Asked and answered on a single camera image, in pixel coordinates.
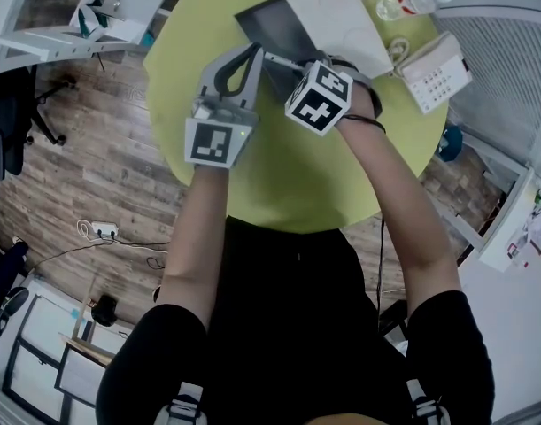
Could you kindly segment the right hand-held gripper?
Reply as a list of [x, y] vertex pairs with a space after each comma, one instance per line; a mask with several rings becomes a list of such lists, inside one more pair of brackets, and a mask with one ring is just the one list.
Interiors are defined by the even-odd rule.
[[285, 116], [317, 135], [325, 135], [352, 106], [357, 83], [370, 89], [372, 81], [353, 63], [323, 52], [294, 62], [293, 73], [304, 74], [284, 105]]

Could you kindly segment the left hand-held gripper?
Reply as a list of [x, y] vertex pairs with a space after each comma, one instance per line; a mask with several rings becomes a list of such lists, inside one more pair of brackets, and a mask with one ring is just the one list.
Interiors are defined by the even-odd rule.
[[[230, 169], [249, 142], [260, 116], [237, 105], [254, 105], [264, 50], [256, 42], [235, 47], [208, 64], [200, 77], [200, 96], [185, 121], [184, 158], [196, 166]], [[228, 80], [244, 66], [238, 87]]]

